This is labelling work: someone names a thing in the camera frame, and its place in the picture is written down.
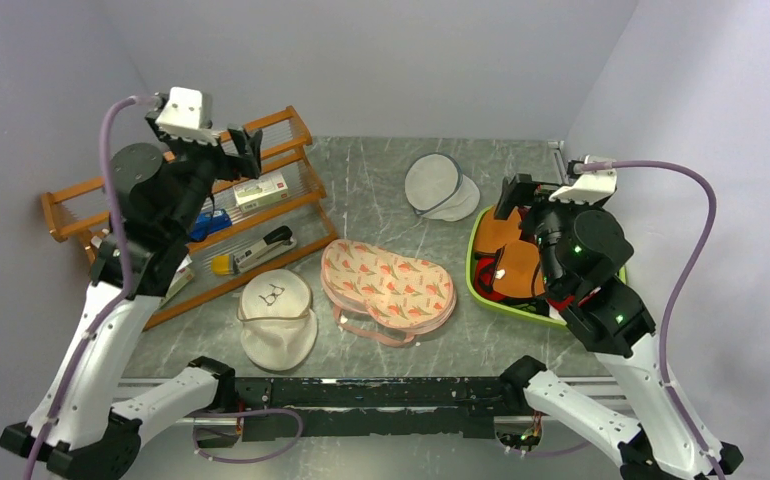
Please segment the orange bra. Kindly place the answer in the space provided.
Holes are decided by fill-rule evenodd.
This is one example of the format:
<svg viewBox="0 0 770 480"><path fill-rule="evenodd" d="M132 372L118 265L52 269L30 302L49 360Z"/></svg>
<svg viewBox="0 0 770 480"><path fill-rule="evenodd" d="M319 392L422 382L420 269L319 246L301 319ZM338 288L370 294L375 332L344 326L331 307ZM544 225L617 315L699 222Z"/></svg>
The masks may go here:
<svg viewBox="0 0 770 480"><path fill-rule="evenodd" d="M507 220L495 220L494 209L490 207L480 215L469 248L469 259L473 262L473 273L480 258L496 259L499 269L509 271L502 285L508 284L513 287L513 271L526 272L532 266L532 261L536 261L539 265L538 254L532 243L521 239L521 215L513 211Z"/></svg>

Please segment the floral mesh bra laundry bag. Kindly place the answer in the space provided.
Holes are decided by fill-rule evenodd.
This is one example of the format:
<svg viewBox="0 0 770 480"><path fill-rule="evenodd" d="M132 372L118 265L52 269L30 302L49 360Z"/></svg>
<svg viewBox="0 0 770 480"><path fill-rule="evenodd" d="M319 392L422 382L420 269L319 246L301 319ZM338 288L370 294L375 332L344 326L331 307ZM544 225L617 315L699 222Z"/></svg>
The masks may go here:
<svg viewBox="0 0 770 480"><path fill-rule="evenodd" d="M399 348L443 326L457 293L451 275L428 260L337 239L321 256L320 282L337 327Z"/></svg>

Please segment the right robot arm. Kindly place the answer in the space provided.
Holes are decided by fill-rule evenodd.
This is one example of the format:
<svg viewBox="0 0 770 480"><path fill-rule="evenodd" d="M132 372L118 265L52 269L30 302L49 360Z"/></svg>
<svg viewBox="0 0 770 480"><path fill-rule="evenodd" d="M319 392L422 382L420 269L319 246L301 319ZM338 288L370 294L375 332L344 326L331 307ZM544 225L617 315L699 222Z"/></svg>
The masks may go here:
<svg viewBox="0 0 770 480"><path fill-rule="evenodd" d="M502 374L511 413L529 409L560 422L603 452L625 479L725 477L743 462L685 405L660 355L660 334L641 297L619 277L633 255L602 200L562 201L561 187L527 174L503 181L494 215L517 212L523 240L538 251L545 296L567 329L613 377L629 406L623 416L581 394L525 356Z"/></svg>

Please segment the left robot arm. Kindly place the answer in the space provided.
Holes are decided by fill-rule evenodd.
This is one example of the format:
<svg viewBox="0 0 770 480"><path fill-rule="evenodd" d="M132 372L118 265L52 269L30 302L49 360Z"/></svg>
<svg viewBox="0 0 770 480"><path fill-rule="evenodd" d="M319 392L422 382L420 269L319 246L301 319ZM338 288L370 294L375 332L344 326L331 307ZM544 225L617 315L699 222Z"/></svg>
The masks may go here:
<svg viewBox="0 0 770 480"><path fill-rule="evenodd" d="M206 140L159 131L156 144L110 149L100 134L110 232L91 268L77 330L45 397L9 425L0 447L63 479L119 479L139 450L193 413L222 416L238 402L235 374L207 357L174 379L118 402L115 390L138 337L188 255L192 227L221 180L261 171L260 131L229 128Z"/></svg>

